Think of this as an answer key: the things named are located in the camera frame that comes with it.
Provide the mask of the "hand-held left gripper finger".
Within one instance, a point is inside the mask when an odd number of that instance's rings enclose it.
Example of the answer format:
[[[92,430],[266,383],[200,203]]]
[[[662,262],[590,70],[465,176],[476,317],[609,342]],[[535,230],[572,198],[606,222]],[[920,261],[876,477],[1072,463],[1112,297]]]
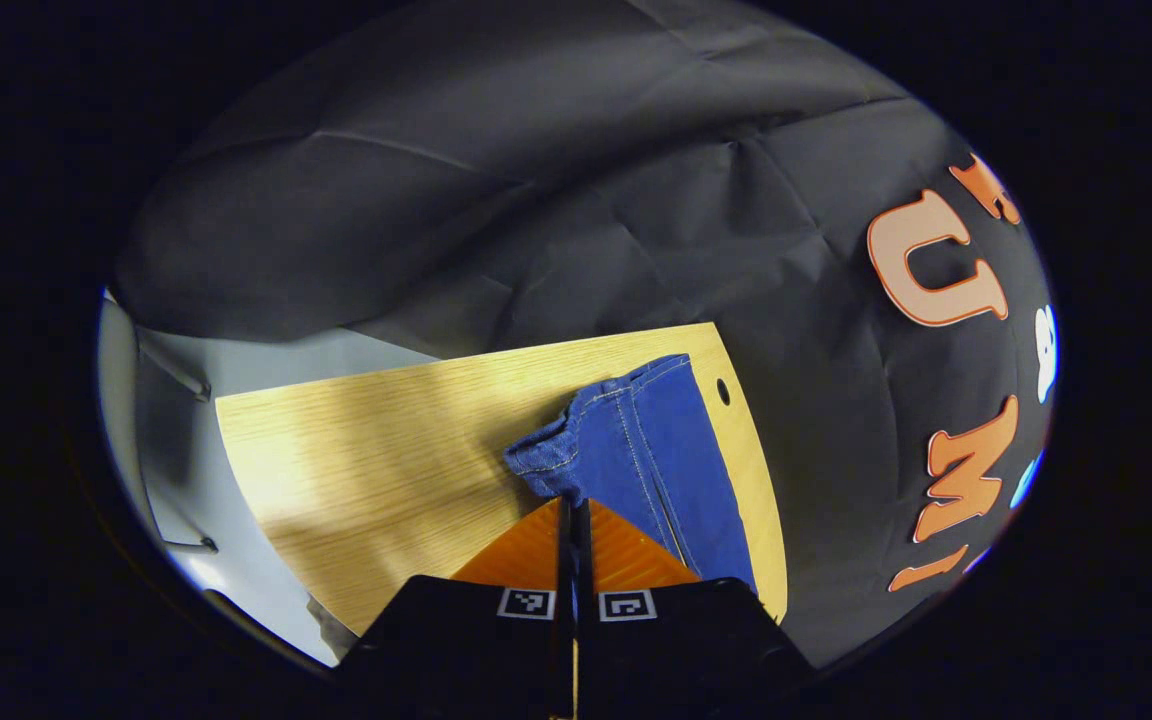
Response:
[[[357,719],[570,719],[570,506],[544,503],[452,577],[415,575],[335,669]]]
[[[700,579],[596,501],[576,511],[576,715],[776,719],[814,667],[749,585]]]

